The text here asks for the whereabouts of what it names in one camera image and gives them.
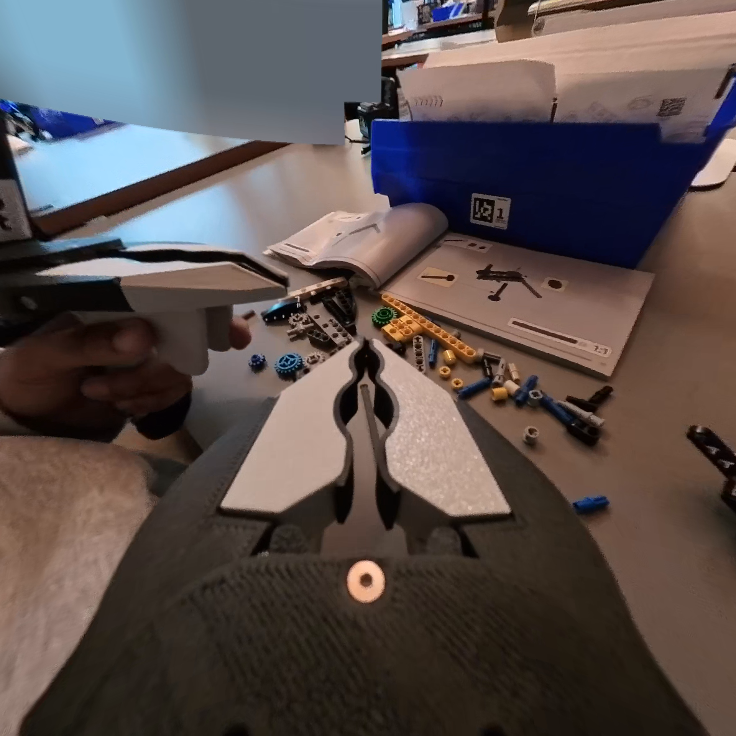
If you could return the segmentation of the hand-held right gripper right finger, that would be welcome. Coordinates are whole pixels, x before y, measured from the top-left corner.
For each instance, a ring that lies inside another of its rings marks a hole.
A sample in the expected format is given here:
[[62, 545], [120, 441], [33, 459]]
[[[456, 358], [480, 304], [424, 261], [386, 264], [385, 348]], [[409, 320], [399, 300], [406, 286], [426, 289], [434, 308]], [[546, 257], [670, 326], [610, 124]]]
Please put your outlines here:
[[511, 516], [490, 466], [453, 398], [376, 340], [373, 382], [377, 502], [389, 527], [436, 529]]

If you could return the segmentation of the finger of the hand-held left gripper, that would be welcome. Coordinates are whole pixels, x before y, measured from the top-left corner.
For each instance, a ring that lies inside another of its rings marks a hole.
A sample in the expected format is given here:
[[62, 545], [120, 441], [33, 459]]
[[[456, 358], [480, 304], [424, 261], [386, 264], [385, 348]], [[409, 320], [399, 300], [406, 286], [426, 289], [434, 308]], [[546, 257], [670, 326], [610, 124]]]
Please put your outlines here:
[[286, 296], [289, 287], [233, 262], [94, 260], [44, 269], [45, 278], [112, 278], [134, 311], [193, 311]]
[[271, 281], [288, 282], [288, 274], [276, 266], [239, 250], [207, 244], [124, 244], [118, 256], [141, 263], [232, 263]]

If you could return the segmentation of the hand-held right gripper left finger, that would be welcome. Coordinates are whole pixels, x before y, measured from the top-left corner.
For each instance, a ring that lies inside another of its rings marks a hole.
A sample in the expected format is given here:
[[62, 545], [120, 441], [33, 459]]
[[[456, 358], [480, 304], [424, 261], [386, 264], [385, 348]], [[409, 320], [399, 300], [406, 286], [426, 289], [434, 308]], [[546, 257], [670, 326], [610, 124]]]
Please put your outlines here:
[[220, 510], [294, 525], [343, 523], [353, 505], [353, 437], [364, 338], [284, 389]]

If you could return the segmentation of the pile of small lego pins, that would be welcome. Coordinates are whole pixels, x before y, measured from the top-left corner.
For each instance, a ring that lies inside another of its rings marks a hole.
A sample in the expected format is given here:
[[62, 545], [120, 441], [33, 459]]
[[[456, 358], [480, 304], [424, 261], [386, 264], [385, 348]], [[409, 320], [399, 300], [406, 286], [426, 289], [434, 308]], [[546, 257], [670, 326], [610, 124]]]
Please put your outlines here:
[[437, 371], [437, 375], [450, 384], [458, 399], [470, 399], [485, 392], [496, 404], [511, 402], [518, 409], [541, 408], [581, 444], [588, 447], [598, 444], [605, 424], [598, 412], [613, 394], [611, 385], [602, 386], [586, 399], [567, 395], [565, 400], [557, 400], [542, 391], [538, 375], [523, 377], [518, 368], [502, 355], [481, 348], [477, 351], [481, 361], [472, 364], [479, 366], [482, 377], [471, 383], [453, 374], [459, 359], [452, 350], [441, 350], [433, 338], [427, 352], [427, 367]]

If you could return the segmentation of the short dark grey lego beam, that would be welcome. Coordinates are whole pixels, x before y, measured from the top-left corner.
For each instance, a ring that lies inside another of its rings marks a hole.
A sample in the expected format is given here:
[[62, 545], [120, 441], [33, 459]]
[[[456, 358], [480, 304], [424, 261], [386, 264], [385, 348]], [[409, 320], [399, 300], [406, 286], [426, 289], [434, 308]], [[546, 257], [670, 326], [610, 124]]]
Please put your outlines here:
[[333, 319], [322, 321], [312, 318], [306, 334], [314, 346], [324, 350], [340, 350], [353, 341], [353, 336]]

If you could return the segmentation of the long black lego panel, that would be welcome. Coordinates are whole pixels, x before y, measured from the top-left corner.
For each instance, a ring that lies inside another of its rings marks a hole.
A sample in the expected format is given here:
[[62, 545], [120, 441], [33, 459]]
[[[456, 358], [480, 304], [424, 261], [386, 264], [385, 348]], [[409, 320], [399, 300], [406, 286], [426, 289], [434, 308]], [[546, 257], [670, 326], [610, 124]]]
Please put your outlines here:
[[326, 289], [310, 297], [309, 301], [314, 306], [323, 305], [330, 315], [344, 325], [355, 322], [357, 306], [349, 286]]

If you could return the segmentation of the black lego assembly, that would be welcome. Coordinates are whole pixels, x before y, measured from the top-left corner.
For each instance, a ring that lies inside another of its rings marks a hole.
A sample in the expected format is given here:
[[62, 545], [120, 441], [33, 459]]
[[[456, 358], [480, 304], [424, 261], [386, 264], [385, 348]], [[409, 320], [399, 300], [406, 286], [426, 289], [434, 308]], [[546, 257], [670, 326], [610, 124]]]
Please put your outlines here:
[[692, 425], [687, 439], [723, 476], [721, 499], [735, 513], [735, 452], [711, 428]]

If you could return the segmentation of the person's left hand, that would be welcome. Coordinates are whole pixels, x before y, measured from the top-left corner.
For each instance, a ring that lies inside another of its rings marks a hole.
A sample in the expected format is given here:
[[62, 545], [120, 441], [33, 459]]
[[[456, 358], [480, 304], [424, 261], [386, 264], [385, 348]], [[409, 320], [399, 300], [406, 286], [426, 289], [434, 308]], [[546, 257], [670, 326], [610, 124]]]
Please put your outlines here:
[[134, 419], [189, 399], [189, 374], [161, 361], [140, 318], [53, 319], [2, 349], [2, 434], [111, 443]]

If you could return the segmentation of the table with wooden edge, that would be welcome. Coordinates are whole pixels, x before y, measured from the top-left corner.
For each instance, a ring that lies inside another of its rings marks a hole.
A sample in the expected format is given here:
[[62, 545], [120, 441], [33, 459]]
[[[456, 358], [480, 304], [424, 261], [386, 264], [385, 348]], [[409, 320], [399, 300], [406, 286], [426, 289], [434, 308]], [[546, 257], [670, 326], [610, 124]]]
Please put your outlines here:
[[121, 125], [56, 142], [12, 143], [32, 222], [65, 235], [287, 146]]

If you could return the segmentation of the dark desk device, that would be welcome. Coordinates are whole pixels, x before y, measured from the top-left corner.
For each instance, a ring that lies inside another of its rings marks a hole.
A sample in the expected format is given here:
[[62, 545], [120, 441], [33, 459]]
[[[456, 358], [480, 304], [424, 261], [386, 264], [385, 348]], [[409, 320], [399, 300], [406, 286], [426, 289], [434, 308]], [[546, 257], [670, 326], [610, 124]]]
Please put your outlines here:
[[373, 121], [399, 118], [398, 82], [395, 77], [381, 78], [381, 97], [378, 102], [345, 102], [346, 122], [357, 121], [361, 137], [347, 138], [348, 142], [361, 146], [361, 154], [371, 150]]

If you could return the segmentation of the large blue storage bin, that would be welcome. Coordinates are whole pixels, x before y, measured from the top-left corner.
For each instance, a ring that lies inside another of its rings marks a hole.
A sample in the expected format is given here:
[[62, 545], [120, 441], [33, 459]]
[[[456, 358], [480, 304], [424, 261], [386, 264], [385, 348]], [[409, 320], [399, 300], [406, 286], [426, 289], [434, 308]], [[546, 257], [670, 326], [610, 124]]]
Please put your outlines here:
[[400, 122], [372, 127], [372, 179], [449, 231], [632, 269], [734, 127], [734, 82], [700, 143], [657, 124]]

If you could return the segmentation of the wooden background shelf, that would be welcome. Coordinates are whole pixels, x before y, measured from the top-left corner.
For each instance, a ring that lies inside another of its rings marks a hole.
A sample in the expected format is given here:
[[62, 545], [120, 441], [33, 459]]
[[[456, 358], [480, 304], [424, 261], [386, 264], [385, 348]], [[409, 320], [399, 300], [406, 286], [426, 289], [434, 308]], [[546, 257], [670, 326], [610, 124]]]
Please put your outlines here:
[[382, 41], [382, 71], [422, 65], [434, 52], [494, 41], [494, 13], [498, 2], [480, 3], [479, 13], [427, 23], [414, 32], [385, 35]]

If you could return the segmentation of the white printed sheet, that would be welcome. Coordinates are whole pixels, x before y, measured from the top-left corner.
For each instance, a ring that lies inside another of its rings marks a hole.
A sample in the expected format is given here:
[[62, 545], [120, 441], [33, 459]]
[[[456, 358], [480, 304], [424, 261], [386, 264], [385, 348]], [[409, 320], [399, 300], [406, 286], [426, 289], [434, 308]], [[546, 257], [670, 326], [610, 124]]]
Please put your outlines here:
[[718, 148], [706, 165], [695, 175], [689, 189], [692, 191], [717, 189], [735, 168], [735, 152]]

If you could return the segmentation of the brown cardboard box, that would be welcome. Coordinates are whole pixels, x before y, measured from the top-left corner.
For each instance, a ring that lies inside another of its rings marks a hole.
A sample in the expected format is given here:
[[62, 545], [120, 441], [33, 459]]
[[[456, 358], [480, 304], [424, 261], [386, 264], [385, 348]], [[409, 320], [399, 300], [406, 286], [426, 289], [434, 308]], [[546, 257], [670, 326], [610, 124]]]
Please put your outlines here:
[[734, 1], [496, 1], [496, 38], [516, 41], [595, 27], [734, 13]]

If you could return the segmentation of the yellow lego frame piece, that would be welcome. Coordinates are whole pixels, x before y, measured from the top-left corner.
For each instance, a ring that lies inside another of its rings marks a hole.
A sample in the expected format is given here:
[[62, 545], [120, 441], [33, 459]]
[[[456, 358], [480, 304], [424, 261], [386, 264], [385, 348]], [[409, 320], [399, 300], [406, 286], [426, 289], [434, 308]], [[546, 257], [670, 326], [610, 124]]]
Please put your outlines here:
[[417, 315], [401, 315], [383, 326], [381, 332], [385, 339], [403, 344], [411, 342], [416, 336], [423, 335], [428, 324], [426, 318]]

